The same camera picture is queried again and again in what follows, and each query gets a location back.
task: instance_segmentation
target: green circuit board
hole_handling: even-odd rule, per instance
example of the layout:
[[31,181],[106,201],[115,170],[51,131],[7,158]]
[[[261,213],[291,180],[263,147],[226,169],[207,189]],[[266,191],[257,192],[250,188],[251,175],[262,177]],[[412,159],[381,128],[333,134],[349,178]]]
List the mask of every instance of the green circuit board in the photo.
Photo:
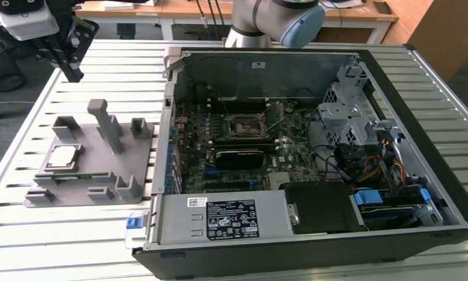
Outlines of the green circuit board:
[[[291,108],[287,101],[270,102],[258,114],[211,114],[205,104],[182,103],[175,107],[178,129],[177,147],[181,162],[181,193],[203,193],[205,184],[249,181],[249,190],[269,190],[263,181],[273,172],[286,172],[290,181],[318,180],[317,166],[303,136],[303,126],[310,110]],[[237,122],[234,134],[231,123]],[[259,138],[250,123],[262,120],[262,137],[277,143],[274,153],[263,154],[262,165],[250,170],[217,170],[214,154],[218,152],[210,143],[231,138]]]

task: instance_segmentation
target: aluminum table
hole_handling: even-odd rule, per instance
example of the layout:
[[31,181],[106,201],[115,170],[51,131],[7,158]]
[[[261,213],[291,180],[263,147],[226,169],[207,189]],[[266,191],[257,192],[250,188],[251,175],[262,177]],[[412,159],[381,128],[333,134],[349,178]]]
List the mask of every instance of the aluminum table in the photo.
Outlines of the aluminum table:
[[[215,42],[95,40],[82,63],[85,78],[67,83],[51,74],[14,141],[0,163],[0,280],[151,281],[155,278],[125,249],[125,219],[137,205],[25,208],[21,204],[53,138],[55,116],[73,115],[93,123],[85,113],[91,98],[109,101],[107,112],[119,122],[143,117],[158,120],[165,80],[166,46],[218,47]],[[313,44],[309,48],[366,47],[417,117],[445,161],[468,191],[468,110],[430,71],[416,52],[401,46]],[[151,178],[154,152],[149,155]],[[145,195],[149,198],[149,187]],[[401,262],[363,264],[230,276],[211,280],[468,280],[468,241],[440,246]]]

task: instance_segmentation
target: cpu socket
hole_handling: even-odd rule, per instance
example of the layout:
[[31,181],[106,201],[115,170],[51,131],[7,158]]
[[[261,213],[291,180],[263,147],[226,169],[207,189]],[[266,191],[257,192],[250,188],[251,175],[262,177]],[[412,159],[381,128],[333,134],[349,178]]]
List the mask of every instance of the cpu socket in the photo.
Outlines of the cpu socket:
[[231,139],[265,138],[265,116],[235,115],[229,118],[229,137]]

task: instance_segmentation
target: barcode sticker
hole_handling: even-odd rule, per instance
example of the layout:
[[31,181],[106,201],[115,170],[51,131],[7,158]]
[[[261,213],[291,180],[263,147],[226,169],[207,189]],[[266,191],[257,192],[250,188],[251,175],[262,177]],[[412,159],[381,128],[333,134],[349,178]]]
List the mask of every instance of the barcode sticker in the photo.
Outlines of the barcode sticker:
[[207,202],[206,197],[190,197],[186,199],[187,207],[205,207],[205,203]]

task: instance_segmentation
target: black trash bin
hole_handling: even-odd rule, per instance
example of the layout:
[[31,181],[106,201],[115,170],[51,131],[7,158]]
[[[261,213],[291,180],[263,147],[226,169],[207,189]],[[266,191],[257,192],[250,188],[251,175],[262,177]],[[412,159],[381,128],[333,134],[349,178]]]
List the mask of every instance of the black trash bin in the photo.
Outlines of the black trash bin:
[[30,51],[19,47],[18,41],[11,37],[7,32],[0,31],[0,41],[3,41],[6,44],[6,51],[14,59],[23,59],[30,56]]
[[25,84],[25,77],[15,61],[6,52],[6,44],[0,41],[0,92],[9,92]]

